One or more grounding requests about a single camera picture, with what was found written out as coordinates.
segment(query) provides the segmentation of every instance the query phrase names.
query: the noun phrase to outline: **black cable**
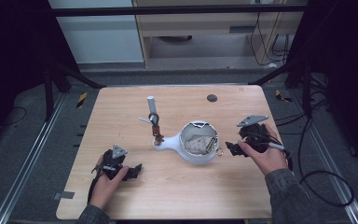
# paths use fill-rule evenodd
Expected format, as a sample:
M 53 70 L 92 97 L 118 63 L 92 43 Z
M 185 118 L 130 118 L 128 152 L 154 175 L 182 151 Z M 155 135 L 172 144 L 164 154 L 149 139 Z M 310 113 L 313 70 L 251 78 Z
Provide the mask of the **black cable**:
M 290 118 L 292 118 L 292 117 L 299 116 L 299 115 L 301 115 L 301 114 L 295 114 L 295 115 L 287 116 L 287 117 L 285 117 L 285 118 L 275 119 L 275 121 L 277 121 L 277 120 L 282 120 L 282 119 L 290 119 Z
M 310 172 L 306 175 L 304 175 L 303 170 L 302 170 L 302 166 L 301 166 L 301 147 L 302 147 L 302 143 L 304 140 L 304 135 L 305 132 L 307 131 L 307 126 L 309 126 L 309 122 L 312 121 L 312 117 L 308 118 L 306 121 L 306 125 L 304 126 L 304 130 L 303 133 L 301 134 L 301 138 L 300 138 L 300 144 L 298 146 L 298 153 L 297 153 L 297 162 L 298 162 L 298 171 L 300 172 L 300 176 L 301 176 L 301 180 L 299 181 L 300 184 L 302 184 L 303 182 L 307 185 L 307 187 L 309 188 L 310 191 L 312 191 L 313 194 L 315 194 L 319 199 L 321 199 L 322 201 L 324 201 L 325 203 L 328 203 L 330 205 L 333 205 L 335 207 L 345 207 L 350 205 L 353 200 L 354 200 L 354 192 L 352 187 L 350 186 L 350 184 L 348 183 L 348 181 L 346 181 L 343 177 L 341 177 L 340 175 L 334 174 L 332 172 L 329 171 L 325 171 L 325 170 L 316 170 L 313 172 Z M 327 175 L 332 175 L 335 176 L 336 178 L 340 179 L 343 183 L 345 183 L 345 185 L 347 185 L 347 187 L 350 189 L 351 192 L 351 198 L 346 202 L 346 203 L 334 203 L 331 202 L 327 199 L 325 199 L 322 195 L 320 195 L 318 192 L 316 192 L 315 189 L 313 189 L 310 184 L 307 182 L 307 178 L 312 176 L 312 175 L 316 175 L 316 174 L 327 174 Z
M 283 126 L 283 125 L 286 125 L 286 124 L 289 124 L 289 123 L 293 123 L 293 122 L 295 122 L 296 120 L 299 120 L 299 119 L 301 119 L 301 118 L 304 117 L 304 116 L 305 116 L 305 114 L 300 114 L 300 115 L 297 116 L 295 119 L 291 119 L 291 120 L 286 121 L 286 122 L 284 122 L 284 123 L 277 124 L 276 126 L 279 127 L 279 126 Z
M 300 135 L 302 133 L 279 133 L 279 134 L 286 134 L 286 135 Z
M 287 56 L 288 56 L 288 52 L 289 52 L 289 35 L 286 35 L 286 39 L 284 41 L 284 49 L 283 49 L 283 60 L 284 60 L 284 63 L 282 64 L 285 64 L 286 63 L 286 59 L 287 59 Z
M 319 93 L 325 96 L 325 91 L 315 91 L 310 95 L 310 97 L 312 97 L 313 95 L 319 94 Z
M 258 32 L 260 33 L 260 38 L 261 38 L 261 42 L 263 43 L 263 48 L 264 48 L 264 53 L 266 54 L 266 56 L 270 59 L 270 62 L 269 63 L 260 63 L 258 60 L 257 60 L 257 57 L 255 57 L 255 61 L 257 62 L 258 65 L 268 65 L 270 63 L 276 63 L 278 62 L 279 60 L 274 60 L 274 59 L 271 59 L 269 57 L 269 55 L 267 54 L 267 48 L 266 48 L 266 44 L 264 43 L 264 39 L 263 39 L 263 36 L 261 35 L 261 30 L 260 30 L 260 12 L 257 13 L 257 20 L 255 21 L 255 28 L 254 30 L 252 31 L 252 34 L 251 34 L 251 39 L 250 39 L 250 42 L 251 42 L 251 49 L 254 53 L 254 56 L 255 56 L 255 49 L 253 47 L 253 35 L 255 33 L 255 29 L 258 27 Z
M 4 126 L 6 126 L 6 125 L 11 125 L 11 124 L 15 124 L 15 123 L 19 122 L 20 120 L 24 119 L 25 116 L 27 115 L 27 110 L 26 110 L 24 107 L 22 107 L 22 106 L 14 106 L 13 109 L 22 109 L 22 110 L 24 111 L 24 114 L 22 115 L 21 118 L 15 120 L 15 121 L 12 121 L 12 122 L 9 122 L 9 123 L 4 123 L 4 124 L 3 124 Z
M 275 56 L 282 56 L 282 55 L 279 55 L 279 54 L 276 54 L 275 51 L 280 51 L 280 50 L 275 50 L 275 44 L 277 43 L 277 40 L 278 40 L 278 36 L 279 35 L 275 35 L 275 38 L 274 38 L 274 41 L 272 42 L 272 47 L 271 47 L 271 51 L 272 51 L 272 54 L 275 55 Z
M 264 140 L 268 140 L 270 141 L 271 143 L 274 143 L 274 144 L 277 144 L 277 145 L 282 145 L 282 143 L 276 138 L 276 137 L 273 137 L 271 135 L 268 134 L 268 137 L 265 137 L 261 134 L 257 134 L 257 133 L 243 133 L 243 134 L 246 134 L 246 135 L 250 135 L 250 136 L 253 136 L 253 137 L 257 137 L 257 138 L 262 138 Z
M 312 110 L 319 110 L 323 105 L 328 105 L 327 101 L 326 100 L 322 100 L 320 101 L 319 103 L 313 105 L 311 107 Z

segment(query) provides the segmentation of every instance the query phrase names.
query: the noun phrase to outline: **gray sleeve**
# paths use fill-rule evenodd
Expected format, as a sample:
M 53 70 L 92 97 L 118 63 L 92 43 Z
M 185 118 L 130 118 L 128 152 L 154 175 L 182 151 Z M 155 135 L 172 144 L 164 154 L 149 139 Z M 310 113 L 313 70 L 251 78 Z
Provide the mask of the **gray sleeve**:
M 273 171 L 265 178 L 274 224 L 323 223 L 307 194 L 289 169 Z
M 110 217 L 100 208 L 93 205 L 87 205 L 77 220 L 76 224 L 107 224 L 109 223 Z

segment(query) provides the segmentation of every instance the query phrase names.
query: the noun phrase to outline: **handheld controller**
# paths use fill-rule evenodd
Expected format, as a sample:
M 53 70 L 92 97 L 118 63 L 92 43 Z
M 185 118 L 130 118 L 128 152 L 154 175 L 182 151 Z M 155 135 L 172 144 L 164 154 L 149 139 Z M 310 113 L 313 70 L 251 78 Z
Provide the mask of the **handheld controller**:
M 92 192 L 94 191 L 95 184 L 97 184 L 98 179 L 101 175 L 106 174 L 109 179 L 115 178 L 118 171 L 123 168 L 123 161 L 126 159 L 126 154 L 128 153 L 127 150 L 117 146 L 114 144 L 113 149 L 108 149 L 103 154 L 103 160 L 101 164 L 96 165 L 94 170 L 97 171 L 97 175 L 92 180 L 91 185 L 89 186 L 89 197 L 87 199 L 87 204 L 90 203 L 90 199 L 92 196 Z M 135 168 L 130 168 L 126 175 L 123 177 L 122 180 L 127 181 L 128 179 L 138 177 L 139 172 L 142 169 L 142 164 L 135 166 Z
M 269 133 L 264 124 L 260 125 L 255 123 L 250 126 L 243 126 L 240 129 L 240 136 L 250 147 L 260 153 L 265 152 L 271 142 Z M 226 146 L 233 156 L 243 155 L 244 157 L 248 157 L 248 155 L 243 152 L 240 145 L 226 142 Z

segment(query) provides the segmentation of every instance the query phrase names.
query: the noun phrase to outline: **floor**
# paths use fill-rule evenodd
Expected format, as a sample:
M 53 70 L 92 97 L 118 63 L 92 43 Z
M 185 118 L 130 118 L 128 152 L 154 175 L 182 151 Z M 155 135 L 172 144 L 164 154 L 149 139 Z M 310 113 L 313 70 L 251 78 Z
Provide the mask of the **floor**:
M 108 86 L 246 84 L 284 63 L 281 56 L 271 52 L 270 56 L 276 61 L 258 64 L 249 42 L 241 35 L 193 36 L 189 41 L 182 37 L 156 37 L 153 45 L 150 64 L 146 68 L 118 69 L 114 74 L 87 71 L 84 75 Z M 274 53 L 283 45 L 284 38 L 280 36 Z M 358 157 L 351 155 L 345 134 L 340 130 L 335 115 L 328 111 L 329 104 L 322 94 L 313 95 L 313 122 L 301 141 L 300 133 L 306 122 L 300 116 L 301 86 L 287 90 L 282 84 L 284 79 L 285 74 L 273 78 L 263 85 L 263 90 L 279 125 L 282 141 L 293 150 L 296 175 L 299 176 L 296 156 L 301 150 L 301 166 L 305 173 L 322 169 L 344 176 L 354 189 L 355 201 L 350 206 L 332 206 L 320 200 L 310 189 L 305 189 L 326 223 L 358 223 Z M 2 126 L 0 219 L 4 222 L 74 223 L 73 220 L 56 218 L 57 193 L 64 190 L 98 90 L 75 79 L 69 80 L 72 84 L 69 93 L 54 91 L 54 99 L 61 105 L 57 105 L 60 113 L 51 126 L 46 127 L 44 122 L 43 86 L 19 94 L 15 107 Z M 276 90 L 281 91 L 282 98 L 277 98 Z M 81 109 L 76 108 L 79 95 L 85 91 L 88 94 L 85 103 Z M 296 117 L 299 119 L 284 125 Z M 47 138 L 40 138 L 41 130 L 46 130 Z M 333 202 L 343 203 L 351 197 L 345 184 L 330 175 L 316 175 L 309 182 L 324 198 Z M 255 219 L 250 223 L 267 223 L 267 220 Z

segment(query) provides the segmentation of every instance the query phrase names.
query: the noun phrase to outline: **human hand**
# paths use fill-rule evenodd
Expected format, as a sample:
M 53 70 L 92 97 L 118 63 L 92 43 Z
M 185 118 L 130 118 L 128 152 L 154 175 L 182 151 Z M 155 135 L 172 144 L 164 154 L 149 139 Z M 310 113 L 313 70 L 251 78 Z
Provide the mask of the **human hand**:
M 266 125 L 266 130 L 269 136 L 277 138 L 277 134 L 272 131 L 272 129 Z M 288 168 L 287 161 L 284 156 L 284 153 L 274 147 L 268 147 L 264 153 L 259 153 L 250 147 L 247 143 L 238 141 L 243 152 L 245 152 L 250 158 L 255 161 L 255 164 L 261 170 L 264 175 L 271 173 L 282 168 Z
M 101 164 L 102 160 L 103 156 L 101 156 L 101 158 L 98 160 L 97 165 Z M 118 184 L 121 182 L 128 171 L 129 167 L 124 166 L 118 171 L 117 175 L 112 180 L 110 180 L 106 174 L 102 174 L 94 186 L 89 204 L 104 210 L 115 194 Z

